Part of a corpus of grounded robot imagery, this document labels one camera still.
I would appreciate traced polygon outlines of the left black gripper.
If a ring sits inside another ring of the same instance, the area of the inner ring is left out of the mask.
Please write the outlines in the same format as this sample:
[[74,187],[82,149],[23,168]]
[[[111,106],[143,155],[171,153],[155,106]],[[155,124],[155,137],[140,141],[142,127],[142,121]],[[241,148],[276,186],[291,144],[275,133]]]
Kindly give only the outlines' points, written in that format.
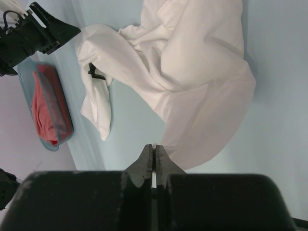
[[0,75],[15,76],[13,69],[36,51],[51,54],[64,46],[81,30],[49,14],[37,2],[30,4],[30,9],[42,21],[45,27],[35,26],[31,22],[22,23],[18,28],[6,33],[0,30]]

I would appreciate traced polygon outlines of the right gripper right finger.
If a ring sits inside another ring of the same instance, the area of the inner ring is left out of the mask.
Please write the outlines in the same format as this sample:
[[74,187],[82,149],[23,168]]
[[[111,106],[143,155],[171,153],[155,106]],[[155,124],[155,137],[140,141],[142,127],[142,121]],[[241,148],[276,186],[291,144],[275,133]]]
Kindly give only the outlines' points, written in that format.
[[155,149],[161,231],[294,231],[279,188],[259,174],[187,174]]

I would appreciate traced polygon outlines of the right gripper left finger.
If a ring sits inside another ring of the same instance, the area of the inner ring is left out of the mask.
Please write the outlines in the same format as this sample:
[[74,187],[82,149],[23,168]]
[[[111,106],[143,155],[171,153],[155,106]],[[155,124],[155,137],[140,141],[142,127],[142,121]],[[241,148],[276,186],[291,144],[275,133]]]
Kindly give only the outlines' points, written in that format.
[[123,171],[41,171],[20,185],[7,231],[149,231],[153,147]]

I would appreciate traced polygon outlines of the white printed t shirt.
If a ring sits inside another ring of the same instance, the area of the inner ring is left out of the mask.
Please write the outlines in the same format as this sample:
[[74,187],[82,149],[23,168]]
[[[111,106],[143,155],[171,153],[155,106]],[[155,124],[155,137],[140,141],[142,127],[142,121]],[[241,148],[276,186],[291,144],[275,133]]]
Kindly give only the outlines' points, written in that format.
[[244,60],[240,0],[146,0],[141,24],[83,28],[76,53],[81,114],[110,134],[108,86],[130,86],[165,122],[162,145],[180,168],[216,156],[242,123],[256,81]]

